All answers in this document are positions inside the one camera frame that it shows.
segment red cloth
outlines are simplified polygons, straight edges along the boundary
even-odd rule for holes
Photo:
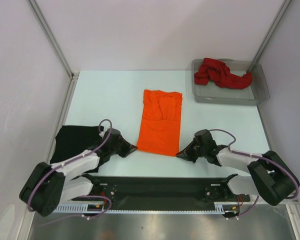
[[[207,85],[209,80],[214,81],[220,88],[245,89],[252,83],[251,72],[243,76],[230,73],[230,68],[219,60],[205,58],[197,73],[194,74],[194,83]]]

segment white table surface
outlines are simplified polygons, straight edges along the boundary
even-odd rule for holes
[[[110,119],[113,127],[136,145],[145,89],[183,94],[180,150],[202,129],[231,132],[237,138],[233,145],[237,150],[253,153],[269,150],[257,107],[195,102],[191,71],[81,71],[65,125],[97,126],[101,120]],[[227,145],[232,140],[222,132],[212,135],[218,145]],[[127,158],[112,156],[96,175],[213,178],[233,173],[247,175],[233,168],[210,164],[204,158],[192,163],[177,157],[136,151]]]

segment folded orange shirt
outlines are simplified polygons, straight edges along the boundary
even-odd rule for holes
[[[176,156],[179,152],[182,93],[144,90],[138,150]]]

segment metal floor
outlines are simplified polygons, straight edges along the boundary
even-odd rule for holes
[[[36,215],[28,240],[295,240],[285,205],[257,205],[239,220],[221,215],[105,214],[85,220]]]

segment gray plastic tray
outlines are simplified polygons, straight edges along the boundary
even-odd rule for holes
[[[192,92],[195,101],[199,103],[233,104],[257,106],[269,99],[269,91],[262,66],[251,61],[219,59],[231,70],[231,73],[242,76],[252,69],[252,84],[245,89],[230,89],[218,87],[213,81],[207,85],[195,84],[195,73],[204,62],[203,59],[192,61]]]

